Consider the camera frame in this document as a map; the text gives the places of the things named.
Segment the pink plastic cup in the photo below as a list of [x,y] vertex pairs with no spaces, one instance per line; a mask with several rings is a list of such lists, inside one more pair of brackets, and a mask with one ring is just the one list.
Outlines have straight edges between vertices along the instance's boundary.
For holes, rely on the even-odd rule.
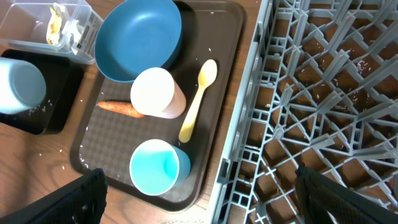
[[130,98],[133,107],[141,114],[165,119],[179,117],[187,104],[172,75],[159,67],[144,70],[134,80]]

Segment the light blue small bowl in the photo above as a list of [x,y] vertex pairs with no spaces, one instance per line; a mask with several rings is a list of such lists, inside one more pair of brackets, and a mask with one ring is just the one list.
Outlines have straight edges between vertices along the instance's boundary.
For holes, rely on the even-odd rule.
[[1,57],[1,113],[17,114],[39,106],[47,91],[44,76],[32,63]]

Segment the light blue plastic cup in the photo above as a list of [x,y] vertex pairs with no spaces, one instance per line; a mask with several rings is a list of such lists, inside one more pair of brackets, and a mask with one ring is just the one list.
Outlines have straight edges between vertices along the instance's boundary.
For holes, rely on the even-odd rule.
[[129,164],[133,185],[150,196],[162,195],[181,184],[190,170],[188,155],[160,139],[141,143],[133,152]]

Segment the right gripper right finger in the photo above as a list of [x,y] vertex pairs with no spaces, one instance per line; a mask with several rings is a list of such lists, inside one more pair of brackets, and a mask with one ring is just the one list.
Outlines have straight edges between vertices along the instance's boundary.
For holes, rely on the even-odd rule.
[[295,171],[295,191],[305,223],[390,224],[397,214],[307,166]]

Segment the snack wrapper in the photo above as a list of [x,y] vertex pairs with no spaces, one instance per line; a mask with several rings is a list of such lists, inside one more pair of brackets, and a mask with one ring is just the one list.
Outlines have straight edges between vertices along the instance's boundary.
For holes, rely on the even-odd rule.
[[53,3],[50,6],[51,18],[46,32],[46,41],[49,45],[58,45],[61,39],[66,36],[66,46],[70,48],[74,55],[78,53],[77,45],[84,33],[84,27],[80,21],[70,19],[70,15],[65,6]]

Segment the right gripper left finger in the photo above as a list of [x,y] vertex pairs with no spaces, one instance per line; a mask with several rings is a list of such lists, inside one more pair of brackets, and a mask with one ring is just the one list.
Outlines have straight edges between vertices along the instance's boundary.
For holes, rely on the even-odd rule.
[[1,218],[1,223],[95,223],[106,208],[108,185],[96,168],[34,203]]

